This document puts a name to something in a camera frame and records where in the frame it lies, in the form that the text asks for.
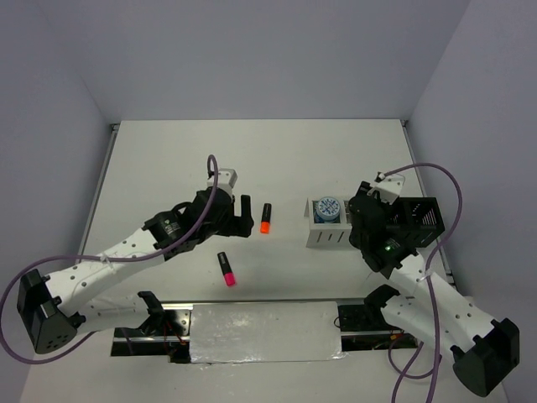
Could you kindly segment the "orange cap black highlighter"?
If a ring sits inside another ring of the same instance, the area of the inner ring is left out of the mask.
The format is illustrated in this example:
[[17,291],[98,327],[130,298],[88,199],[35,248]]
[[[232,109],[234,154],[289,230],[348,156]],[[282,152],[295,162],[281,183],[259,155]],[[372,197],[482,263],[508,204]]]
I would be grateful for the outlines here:
[[271,225],[271,215],[272,215],[272,204],[265,203],[263,205],[261,223],[260,223],[260,233],[269,234],[270,225]]

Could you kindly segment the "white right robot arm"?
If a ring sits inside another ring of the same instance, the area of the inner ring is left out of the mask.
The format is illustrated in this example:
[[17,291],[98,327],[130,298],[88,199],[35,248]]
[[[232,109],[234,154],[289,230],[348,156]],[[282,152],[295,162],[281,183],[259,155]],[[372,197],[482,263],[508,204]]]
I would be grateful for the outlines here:
[[348,204],[349,243],[387,281],[367,298],[366,322],[399,327],[439,348],[458,380],[488,396],[520,360],[519,328],[480,310],[437,273],[420,253],[445,231],[434,197],[402,197],[401,176],[362,182]]

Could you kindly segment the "pink cap black highlighter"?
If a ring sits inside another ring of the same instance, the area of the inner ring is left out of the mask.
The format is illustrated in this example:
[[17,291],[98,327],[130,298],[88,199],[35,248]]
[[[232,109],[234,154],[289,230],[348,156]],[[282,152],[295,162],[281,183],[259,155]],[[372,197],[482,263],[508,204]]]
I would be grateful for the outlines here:
[[237,282],[232,271],[229,259],[225,252],[220,252],[217,254],[218,263],[221,267],[223,279],[227,287],[233,287]]

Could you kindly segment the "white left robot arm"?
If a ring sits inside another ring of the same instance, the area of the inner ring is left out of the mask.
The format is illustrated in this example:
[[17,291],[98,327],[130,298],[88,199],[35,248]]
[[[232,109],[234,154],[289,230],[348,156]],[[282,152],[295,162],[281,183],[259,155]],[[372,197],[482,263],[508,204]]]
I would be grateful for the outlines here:
[[164,313],[132,303],[106,308],[99,296],[132,275],[190,252],[213,235],[247,238],[253,228],[251,198],[211,187],[155,214],[132,235],[95,258],[42,275],[32,268],[19,282],[17,310],[37,354],[53,353],[83,332],[95,332],[107,319],[120,327],[132,319],[144,334],[164,325]]

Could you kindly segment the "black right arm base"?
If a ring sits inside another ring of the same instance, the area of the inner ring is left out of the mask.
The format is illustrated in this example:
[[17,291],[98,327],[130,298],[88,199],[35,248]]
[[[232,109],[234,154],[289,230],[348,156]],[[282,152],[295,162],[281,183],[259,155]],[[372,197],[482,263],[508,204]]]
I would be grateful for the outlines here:
[[341,332],[349,334],[404,333],[403,329],[387,324],[380,310],[370,310],[363,304],[339,305],[334,324]]

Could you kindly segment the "blue slime jar printed lid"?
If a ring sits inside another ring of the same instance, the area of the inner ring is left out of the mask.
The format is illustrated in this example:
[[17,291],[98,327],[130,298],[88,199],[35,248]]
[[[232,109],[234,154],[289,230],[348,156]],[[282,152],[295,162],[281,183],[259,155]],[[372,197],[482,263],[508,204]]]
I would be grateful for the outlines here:
[[341,215],[341,204],[333,196],[325,196],[315,202],[314,222],[334,223],[339,222]]

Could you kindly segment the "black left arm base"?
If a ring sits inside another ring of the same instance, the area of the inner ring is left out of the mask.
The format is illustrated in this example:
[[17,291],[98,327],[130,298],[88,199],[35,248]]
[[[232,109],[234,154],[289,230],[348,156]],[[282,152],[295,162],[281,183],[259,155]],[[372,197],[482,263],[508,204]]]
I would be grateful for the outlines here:
[[190,364],[191,304],[163,304],[165,321],[145,332],[138,328],[115,328],[110,356],[166,358],[173,364]]

